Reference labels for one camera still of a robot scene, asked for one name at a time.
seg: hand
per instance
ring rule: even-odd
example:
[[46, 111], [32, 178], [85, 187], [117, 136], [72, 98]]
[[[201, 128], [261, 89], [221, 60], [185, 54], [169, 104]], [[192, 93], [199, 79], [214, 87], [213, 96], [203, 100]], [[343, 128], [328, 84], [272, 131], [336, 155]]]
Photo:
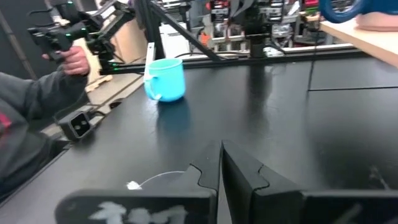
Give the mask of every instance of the hand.
[[71, 47], [67, 52], [60, 52], [64, 57], [63, 71], [67, 75], [87, 75], [90, 72], [90, 64], [88, 63], [85, 51], [78, 46]]

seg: blue object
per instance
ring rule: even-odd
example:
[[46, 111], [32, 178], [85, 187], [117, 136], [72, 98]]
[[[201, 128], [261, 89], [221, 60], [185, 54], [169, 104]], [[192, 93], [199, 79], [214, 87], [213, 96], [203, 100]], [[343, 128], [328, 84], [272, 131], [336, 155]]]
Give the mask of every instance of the blue object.
[[319, 9], [326, 20], [333, 23], [342, 23], [358, 14], [370, 12], [398, 15], [398, 0], [357, 0], [353, 7], [345, 12], [335, 12], [331, 6], [331, 0], [320, 0]]
[[171, 102], [185, 94], [185, 78], [182, 59], [165, 58], [149, 64], [144, 75], [144, 88], [153, 100]]

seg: blue mug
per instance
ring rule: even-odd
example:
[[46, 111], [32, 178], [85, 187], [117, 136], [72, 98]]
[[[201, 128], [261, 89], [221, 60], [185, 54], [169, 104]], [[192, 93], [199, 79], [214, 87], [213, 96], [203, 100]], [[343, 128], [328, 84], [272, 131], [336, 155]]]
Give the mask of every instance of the blue mug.
[[185, 94], [182, 59], [165, 58], [153, 61], [144, 74], [144, 89], [152, 100], [171, 102]]
[[398, 0], [357, 0], [350, 10], [335, 12], [331, 0], [320, 0], [322, 16], [333, 23], [346, 22], [357, 15], [362, 29], [393, 31], [398, 28]]

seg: black table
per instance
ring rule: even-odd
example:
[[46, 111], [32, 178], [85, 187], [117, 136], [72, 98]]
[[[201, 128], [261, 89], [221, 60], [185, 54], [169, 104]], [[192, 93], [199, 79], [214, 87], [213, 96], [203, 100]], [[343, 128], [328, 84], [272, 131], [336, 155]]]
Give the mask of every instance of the black table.
[[[265, 72], [271, 69], [187, 70], [186, 97], [172, 104], [157, 104], [138, 89], [94, 136], [8, 200], [0, 223], [54, 223], [53, 210], [67, 194], [127, 189], [132, 180], [185, 170], [212, 139], [234, 141], [305, 189], [398, 188], [398, 89], [307, 98], [310, 62]], [[312, 87], [393, 85], [398, 71], [366, 58], [317, 62]]]

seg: power adapter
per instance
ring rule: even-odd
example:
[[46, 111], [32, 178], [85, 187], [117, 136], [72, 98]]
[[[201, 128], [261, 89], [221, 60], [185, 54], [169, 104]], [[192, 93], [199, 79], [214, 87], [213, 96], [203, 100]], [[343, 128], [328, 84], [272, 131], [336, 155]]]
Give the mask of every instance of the power adapter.
[[81, 140], [93, 130], [86, 111], [74, 111], [58, 121], [65, 136], [74, 142]]

